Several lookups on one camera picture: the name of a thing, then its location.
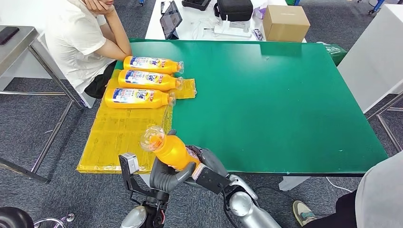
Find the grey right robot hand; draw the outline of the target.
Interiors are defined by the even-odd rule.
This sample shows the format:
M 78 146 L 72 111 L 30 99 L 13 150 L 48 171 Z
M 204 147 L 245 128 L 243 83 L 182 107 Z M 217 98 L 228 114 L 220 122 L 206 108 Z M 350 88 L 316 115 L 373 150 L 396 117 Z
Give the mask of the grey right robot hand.
M 226 177 L 228 175 L 227 170 L 225 169 L 222 162 L 218 159 L 218 157 L 209 149 L 201 148 L 195 145 L 186 145 L 186 148 L 196 154 L 199 161 L 211 168 L 213 171 L 218 173 L 219 175 Z

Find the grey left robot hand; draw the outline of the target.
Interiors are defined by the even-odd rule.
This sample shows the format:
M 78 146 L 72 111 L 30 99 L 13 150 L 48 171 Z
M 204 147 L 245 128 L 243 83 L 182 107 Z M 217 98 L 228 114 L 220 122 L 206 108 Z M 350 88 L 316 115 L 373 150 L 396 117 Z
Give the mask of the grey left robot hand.
M 198 185 L 192 180 L 192 173 L 195 168 L 196 163 L 191 161 L 182 171 L 176 171 L 174 168 L 161 162 L 156 157 L 149 179 L 150 188 L 169 193 L 181 183 L 185 183 L 192 187 L 198 187 Z

